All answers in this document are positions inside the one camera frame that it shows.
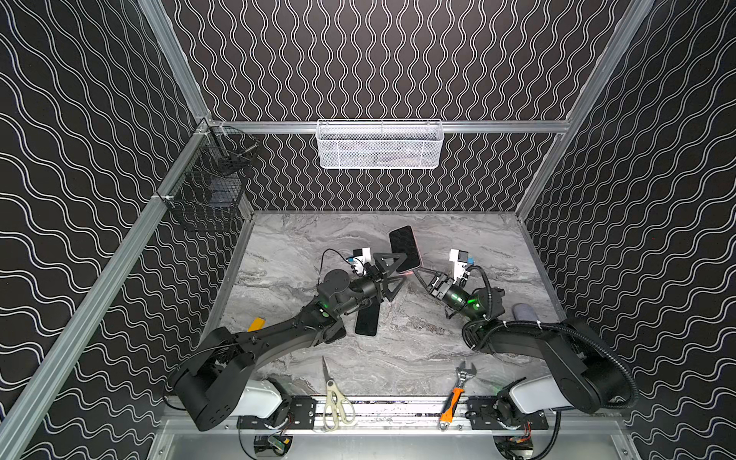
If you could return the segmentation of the phone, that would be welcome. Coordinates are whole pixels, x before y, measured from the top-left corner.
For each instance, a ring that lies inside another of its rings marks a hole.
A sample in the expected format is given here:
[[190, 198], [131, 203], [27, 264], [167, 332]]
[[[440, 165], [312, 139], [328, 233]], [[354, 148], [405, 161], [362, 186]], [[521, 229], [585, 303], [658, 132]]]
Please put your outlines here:
[[418, 249], [417, 241], [410, 225], [405, 225], [392, 230], [388, 234], [393, 253], [404, 253], [406, 260], [397, 268], [398, 273], [408, 273], [416, 268], [421, 268], [422, 257]]

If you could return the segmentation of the black smartphone green case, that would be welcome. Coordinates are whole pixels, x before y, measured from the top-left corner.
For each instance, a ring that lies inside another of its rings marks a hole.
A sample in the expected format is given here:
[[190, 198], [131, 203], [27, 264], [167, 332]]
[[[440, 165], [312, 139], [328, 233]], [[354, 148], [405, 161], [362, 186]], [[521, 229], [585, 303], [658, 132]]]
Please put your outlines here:
[[381, 302], [378, 299], [374, 299], [369, 306], [361, 309], [356, 319], [355, 334], [375, 337], [378, 333], [380, 313]]

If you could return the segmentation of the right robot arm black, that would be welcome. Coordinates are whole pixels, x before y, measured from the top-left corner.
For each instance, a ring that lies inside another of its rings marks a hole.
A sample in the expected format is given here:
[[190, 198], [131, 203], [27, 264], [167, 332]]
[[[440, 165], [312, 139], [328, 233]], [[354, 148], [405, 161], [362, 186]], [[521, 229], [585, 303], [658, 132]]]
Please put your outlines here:
[[480, 274], [482, 286], [469, 292], [464, 282], [429, 268], [413, 274], [428, 295], [445, 306], [446, 317], [462, 316], [463, 343], [486, 355], [519, 355], [542, 360], [549, 375], [539, 390], [531, 381], [507, 389], [517, 409], [536, 412], [569, 408], [592, 414], [600, 409], [631, 409], [640, 399], [630, 367], [588, 325], [579, 320], [542, 322], [538, 319], [500, 318], [505, 291], [493, 287], [486, 271], [471, 264], [467, 274]]

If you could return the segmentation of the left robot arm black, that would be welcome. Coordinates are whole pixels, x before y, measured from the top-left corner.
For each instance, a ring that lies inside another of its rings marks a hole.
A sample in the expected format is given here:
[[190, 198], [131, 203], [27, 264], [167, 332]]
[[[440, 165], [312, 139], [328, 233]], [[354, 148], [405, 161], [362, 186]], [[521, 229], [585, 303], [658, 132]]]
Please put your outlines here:
[[345, 315], [393, 300], [406, 281], [398, 274], [405, 260], [404, 253], [376, 253], [360, 277], [333, 269], [296, 316], [260, 331], [214, 329], [172, 372], [167, 386], [198, 430], [214, 429], [236, 409], [256, 370], [293, 351], [342, 339]]

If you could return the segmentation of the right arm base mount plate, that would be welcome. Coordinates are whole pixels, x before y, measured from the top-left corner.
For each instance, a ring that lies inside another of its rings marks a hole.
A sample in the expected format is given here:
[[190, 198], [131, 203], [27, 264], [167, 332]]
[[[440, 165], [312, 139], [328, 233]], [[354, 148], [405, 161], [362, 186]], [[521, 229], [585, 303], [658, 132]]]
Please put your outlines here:
[[463, 415], [473, 430], [547, 430], [549, 423], [543, 411], [524, 414], [510, 400], [471, 396]]

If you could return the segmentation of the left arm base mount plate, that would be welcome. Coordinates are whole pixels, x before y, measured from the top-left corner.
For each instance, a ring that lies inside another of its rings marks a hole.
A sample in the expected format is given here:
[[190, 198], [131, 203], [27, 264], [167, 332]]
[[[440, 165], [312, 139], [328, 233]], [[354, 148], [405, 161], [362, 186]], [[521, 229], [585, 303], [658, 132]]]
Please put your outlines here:
[[309, 396], [294, 396], [282, 402], [266, 419], [240, 416], [237, 427], [246, 430], [311, 430], [314, 428], [317, 400]]

